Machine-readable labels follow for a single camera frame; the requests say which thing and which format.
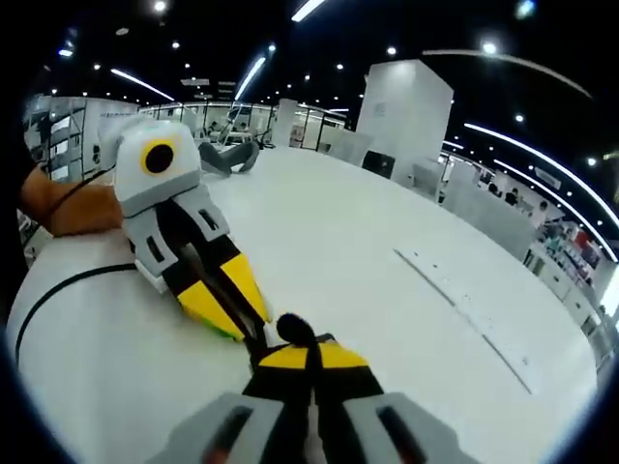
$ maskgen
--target robot eye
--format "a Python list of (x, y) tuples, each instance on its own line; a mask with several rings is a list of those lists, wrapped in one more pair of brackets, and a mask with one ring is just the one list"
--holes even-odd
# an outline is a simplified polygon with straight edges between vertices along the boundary
[(174, 151), (169, 145), (157, 145), (148, 152), (144, 164), (148, 172), (161, 174), (165, 171), (174, 159)]

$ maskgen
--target human arm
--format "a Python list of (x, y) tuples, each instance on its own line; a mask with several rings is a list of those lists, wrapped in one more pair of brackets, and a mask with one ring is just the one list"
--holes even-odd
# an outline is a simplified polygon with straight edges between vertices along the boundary
[(21, 186), (20, 203), (28, 216), (56, 237), (121, 227), (120, 205), (109, 186), (85, 186), (52, 213), (58, 201), (73, 187), (73, 183), (50, 181), (41, 169), (35, 167)]

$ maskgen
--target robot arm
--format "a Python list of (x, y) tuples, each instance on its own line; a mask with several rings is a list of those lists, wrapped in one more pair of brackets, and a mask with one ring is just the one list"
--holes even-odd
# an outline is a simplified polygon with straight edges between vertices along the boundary
[[(123, 229), (144, 277), (160, 292), (169, 289), (191, 317), (236, 340), (263, 343), (270, 316), (247, 258), (227, 237), (223, 214), (200, 184), (200, 155), (189, 128), (133, 116), (110, 129), (102, 153), (106, 163), (115, 160)], [(182, 253), (189, 243), (205, 279)]]

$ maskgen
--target yellow robot part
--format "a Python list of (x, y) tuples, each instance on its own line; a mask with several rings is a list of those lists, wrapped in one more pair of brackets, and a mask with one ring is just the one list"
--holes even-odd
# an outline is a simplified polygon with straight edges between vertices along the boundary
[(177, 298), (190, 317), (213, 326), (224, 335), (237, 341), (245, 338), (201, 281), (183, 291)]
[(280, 369), (305, 369), (308, 348), (286, 346), (260, 362), (260, 367), (278, 367)]
[(237, 254), (234, 258), (223, 264), (221, 269), (230, 280), (234, 282), (234, 285), (236, 285), (260, 318), (265, 322), (271, 322), (271, 318), (262, 300), (262, 295), (260, 295), (260, 290), (258, 290), (258, 286), (253, 278), (250, 261), (247, 256), (243, 253)]
[(333, 342), (320, 343), (320, 358), (325, 369), (368, 366), (368, 362), (357, 353)]

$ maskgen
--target ceiling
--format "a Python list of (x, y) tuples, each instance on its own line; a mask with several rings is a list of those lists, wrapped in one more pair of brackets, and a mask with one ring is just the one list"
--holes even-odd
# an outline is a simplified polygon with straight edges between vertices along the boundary
[[(619, 176), (608, 164), (617, 161), (600, 161), (593, 168), (585, 162), (619, 148), (619, 84), (609, 68), (615, 25), (611, 11), (604, 11), (609, 5), (540, 1), (534, 14), (516, 19), (516, 1), (327, 0), (297, 23), (290, 18), (305, 0), (168, 0), (163, 14), (154, 12), (153, 3), (107, 2), (79, 12), (66, 36), (74, 55), (50, 55), (36, 91), (49, 94), (55, 88), (58, 95), (88, 92), (118, 100), (126, 96), (140, 104), (169, 102), (109, 71), (116, 68), (177, 102), (195, 101), (200, 92), (231, 100), (235, 92), (230, 89), (236, 91), (251, 64), (264, 55), (267, 62), (244, 94), (245, 102), (290, 97), (328, 109), (349, 108), (354, 128), (369, 67), (422, 58), (455, 90), (446, 138), (455, 141), (457, 136), (457, 143), (466, 147), (464, 155), (491, 167), (495, 158), (524, 171), (530, 163), (545, 167), (527, 152), (463, 126), (477, 124), (544, 152), (607, 203), (612, 201)], [(129, 33), (116, 35), (123, 27)], [(544, 73), (501, 60), (422, 56), (424, 50), (479, 50), (484, 41), (494, 42), (500, 53), (565, 75), (592, 98)], [(273, 53), (270, 44), (277, 47)], [(386, 53), (388, 46), (397, 49), (396, 56)], [(95, 64), (101, 68), (95, 70)], [(182, 85), (181, 79), (192, 77), (208, 78), (210, 85), (199, 90)], [(222, 81), (237, 86), (219, 85)], [(515, 120), (517, 113), (524, 116), (523, 123)], [(545, 170), (566, 181), (551, 166)], [(619, 240), (619, 231), (589, 195), (569, 180), (562, 188), (567, 189), (574, 192), (570, 202), (592, 223), (604, 220), (599, 230), (605, 237)]]

